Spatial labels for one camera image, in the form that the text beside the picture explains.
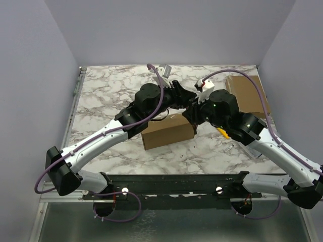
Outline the brown cardboard express box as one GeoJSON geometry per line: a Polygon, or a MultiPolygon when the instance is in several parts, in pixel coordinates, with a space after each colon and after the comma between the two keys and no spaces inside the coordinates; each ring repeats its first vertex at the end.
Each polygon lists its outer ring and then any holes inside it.
{"type": "Polygon", "coordinates": [[[193,139],[196,126],[187,121],[181,113],[167,116],[162,121],[150,121],[141,132],[144,150],[193,139]]]}

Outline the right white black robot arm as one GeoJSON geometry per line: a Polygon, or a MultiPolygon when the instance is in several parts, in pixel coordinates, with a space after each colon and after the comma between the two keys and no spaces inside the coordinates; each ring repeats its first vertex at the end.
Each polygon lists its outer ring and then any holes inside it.
{"type": "Polygon", "coordinates": [[[223,129],[227,135],[260,152],[285,175],[267,175],[248,172],[243,180],[232,184],[237,197],[247,193],[268,193],[287,197],[295,205],[312,209],[322,198],[322,166],[307,160],[279,138],[273,138],[269,127],[251,113],[239,110],[236,97],[225,89],[211,92],[208,99],[199,102],[190,98],[183,116],[193,125],[203,122],[223,129]]]}

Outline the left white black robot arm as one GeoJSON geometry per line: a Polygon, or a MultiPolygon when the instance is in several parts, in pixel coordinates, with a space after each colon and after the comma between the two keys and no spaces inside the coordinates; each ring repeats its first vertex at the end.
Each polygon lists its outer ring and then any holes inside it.
{"type": "Polygon", "coordinates": [[[105,150],[142,132],[160,113],[168,108],[186,108],[195,97],[196,93],[184,89],[178,81],[173,81],[169,88],[144,84],[135,93],[134,101],[99,131],[62,150],[55,146],[49,148],[45,170],[57,193],[65,196],[83,188],[101,199],[108,198],[112,187],[107,176],[101,172],[85,172],[82,168],[105,150]]]}

